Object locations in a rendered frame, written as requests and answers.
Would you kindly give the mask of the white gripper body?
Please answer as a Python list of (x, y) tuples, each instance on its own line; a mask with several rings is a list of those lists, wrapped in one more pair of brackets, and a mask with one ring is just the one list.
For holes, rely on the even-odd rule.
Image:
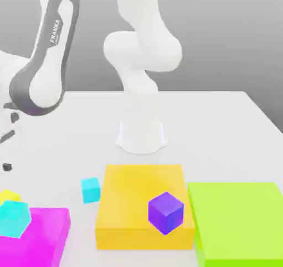
[(21, 127), (14, 127), (0, 137), (0, 159), (11, 159), (21, 147)]

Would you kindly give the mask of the large orange box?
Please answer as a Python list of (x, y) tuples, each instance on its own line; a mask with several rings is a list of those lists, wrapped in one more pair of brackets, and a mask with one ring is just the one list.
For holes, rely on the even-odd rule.
[[(148, 202), (169, 192), (184, 203), (184, 221), (163, 235), (148, 221)], [(95, 224), (99, 250), (191, 250), (195, 235), (181, 165), (108, 165)]]

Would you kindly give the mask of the large lime green box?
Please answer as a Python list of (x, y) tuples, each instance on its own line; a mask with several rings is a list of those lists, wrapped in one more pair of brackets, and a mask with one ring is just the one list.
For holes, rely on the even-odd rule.
[(283, 194), (273, 182), (190, 182), (198, 267), (283, 267)]

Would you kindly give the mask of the small purple cube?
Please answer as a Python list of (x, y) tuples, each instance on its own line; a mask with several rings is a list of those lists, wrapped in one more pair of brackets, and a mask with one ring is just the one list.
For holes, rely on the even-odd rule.
[(183, 202), (164, 192), (148, 202), (148, 221), (167, 235), (183, 223), (184, 208)]

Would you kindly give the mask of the small yellow cube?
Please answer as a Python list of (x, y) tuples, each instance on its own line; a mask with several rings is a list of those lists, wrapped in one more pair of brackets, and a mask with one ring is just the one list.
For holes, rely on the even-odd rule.
[(11, 190), (2, 190), (0, 191), (0, 206), (4, 201), (20, 201), (20, 195)]

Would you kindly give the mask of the small turquoise cube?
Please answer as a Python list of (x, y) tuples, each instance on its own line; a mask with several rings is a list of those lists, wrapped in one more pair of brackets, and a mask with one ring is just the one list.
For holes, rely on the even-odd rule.
[(5, 200), (0, 206), (0, 237), (19, 239), (31, 220), (26, 202)]

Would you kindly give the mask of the large magenta box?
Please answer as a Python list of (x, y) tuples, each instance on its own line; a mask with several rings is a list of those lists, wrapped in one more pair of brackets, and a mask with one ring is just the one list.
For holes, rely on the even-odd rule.
[(68, 208), (31, 208), (19, 239), (0, 237), (0, 267), (59, 267), (71, 220)]

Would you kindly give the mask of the small cyan cube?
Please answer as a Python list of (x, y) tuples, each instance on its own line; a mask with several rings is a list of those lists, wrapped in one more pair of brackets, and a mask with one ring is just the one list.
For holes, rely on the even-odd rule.
[(101, 188), (97, 177), (81, 180), (84, 204), (97, 202), (101, 198)]

